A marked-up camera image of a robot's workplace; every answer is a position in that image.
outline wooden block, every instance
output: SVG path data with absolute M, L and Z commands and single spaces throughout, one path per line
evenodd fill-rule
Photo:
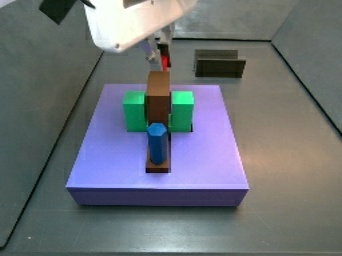
M 168 127 L 168 114 L 171 111 L 169 72 L 149 72 L 145 98 L 148 125 L 163 123 Z

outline brown block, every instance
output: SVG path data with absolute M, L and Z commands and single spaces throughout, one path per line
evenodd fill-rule
M 171 163 L 169 163 L 169 142 L 167 141 L 167 158 L 165 161 L 156 165 L 149 159 L 149 149 L 147 146 L 147 159 L 145 159 L 145 173 L 169 173 L 171 172 Z
M 168 114 L 171 112 L 169 72 L 149 72 L 145 91 L 145 112 L 148 125 L 163 123 L 168 129 Z

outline gray wall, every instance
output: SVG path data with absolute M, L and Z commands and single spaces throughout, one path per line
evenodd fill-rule
M 342 131 L 342 1 L 300 0 L 272 44 Z
M 297 0 L 197 0 L 175 37 L 271 40 Z
M 40 2 L 0 9 L 0 247 L 100 57 L 85 41 L 82 5 L 57 26 Z

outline blue block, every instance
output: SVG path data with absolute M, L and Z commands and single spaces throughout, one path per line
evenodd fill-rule
M 167 158 L 167 129 L 161 123 L 147 128 L 149 158 L 153 164 L 161 164 Z

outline purple block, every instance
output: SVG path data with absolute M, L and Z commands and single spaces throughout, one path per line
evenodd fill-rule
M 69 175 L 81 205 L 237 206 L 248 191 L 219 86 L 192 91 L 193 132 L 171 135 L 171 173 L 145 173 L 147 136 L 126 132 L 121 100 L 145 85 L 105 85 Z

